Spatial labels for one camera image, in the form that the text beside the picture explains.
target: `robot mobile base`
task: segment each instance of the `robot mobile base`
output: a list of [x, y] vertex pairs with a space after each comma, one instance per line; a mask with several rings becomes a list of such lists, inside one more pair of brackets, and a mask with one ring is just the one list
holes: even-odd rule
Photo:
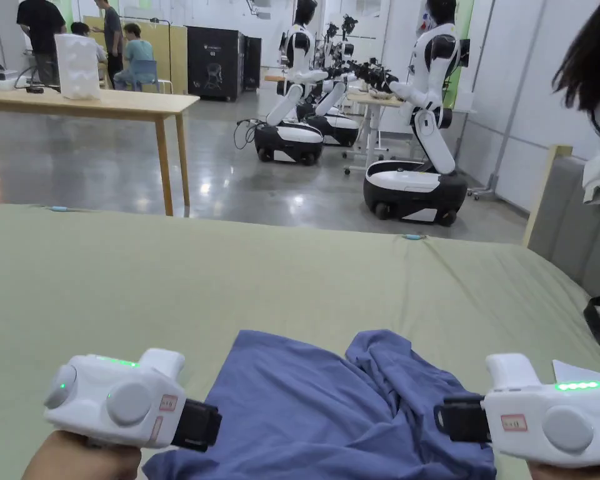
[[341, 115], [335, 107], [325, 115], [317, 115], [316, 107], [304, 102], [296, 107], [296, 114], [300, 121], [320, 131], [325, 146], [353, 146], [358, 139], [358, 123]]
[[379, 161], [364, 176], [364, 202], [379, 219], [406, 219], [451, 226], [466, 197], [456, 174], [409, 171], [412, 162]]
[[294, 161], [310, 166], [315, 165], [323, 153], [324, 137], [306, 124], [282, 122], [276, 127], [259, 126], [254, 144], [262, 162]]

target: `wrinkled fabric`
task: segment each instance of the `wrinkled fabric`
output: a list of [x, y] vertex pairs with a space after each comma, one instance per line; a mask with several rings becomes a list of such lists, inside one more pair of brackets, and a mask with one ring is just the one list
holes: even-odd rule
[[346, 358], [241, 331], [206, 402], [223, 415], [215, 447], [158, 454], [149, 480], [487, 480], [486, 446], [438, 432], [433, 407], [466, 394], [390, 331], [358, 334]]

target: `red label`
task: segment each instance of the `red label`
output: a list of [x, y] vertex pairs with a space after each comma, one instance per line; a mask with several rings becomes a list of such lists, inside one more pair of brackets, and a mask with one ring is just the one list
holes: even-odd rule
[[160, 401], [160, 411], [175, 411], [178, 397], [173, 395], [163, 395]]
[[523, 415], [503, 415], [501, 419], [505, 431], [526, 431], [526, 420]]
[[156, 423], [154, 423], [154, 429], [151, 430], [151, 437], [149, 438], [151, 442], [157, 441], [161, 426], [163, 426], [163, 417], [158, 417]]

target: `white container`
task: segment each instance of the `white container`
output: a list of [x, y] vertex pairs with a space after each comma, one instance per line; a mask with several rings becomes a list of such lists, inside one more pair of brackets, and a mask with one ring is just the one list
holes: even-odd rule
[[56, 49], [62, 96], [72, 100], [99, 99], [101, 89], [95, 40], [80, 35], [58, 34]]

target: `desk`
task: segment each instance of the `desk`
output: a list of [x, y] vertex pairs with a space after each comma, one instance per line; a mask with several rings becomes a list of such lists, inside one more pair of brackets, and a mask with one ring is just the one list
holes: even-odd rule
[[391, 99], [376, 99], [368, 92], [360, 92], [359, 94], [358, 92], [348, 92], [347, 100], [357, 102], [360, 105], [366, 105], [364, 121], [362, 122], [362, 133], [360, 134], [360, 138], [366, 138], [366, 141], [363, 142], [366, 145], [366, 162], [364, 166], [345, 166], [344, 170], [348, 175], [350, 170], [366, 171], [374, 162], [374, 152], [376, 150], [376, 142], [378, 141], [382, 108], [400, 108], [404, 105], [404, 102], [395, 97]]
[[177, 144], [179, 160], [181, 161], [184, 204], [188, 207], [190, 205], [189, 178], [183, 112], [198, 100], [199, 97], [193, 96], [101, 90], [101, 100], [77, 101], [66, 99], [58, 94], [57, 91], [50, 89], [45, 89], [44, 94], [39, 95], [28, 94], [25, 90], [11, 90], [0, 91], [0, 111], [125, 119], [126, 121], [155, 123], [160, 172], [162, 175], [162, 193], [164, 194], [164, 210], [168, 216], [173, 216], [164, 121], [171, 115], [176, 117]]
[[267, 76], [265, 76], [264, 80], [266, 82], [283, 82], [284, 77], [281, 77], [278, 75], [267, 75]]

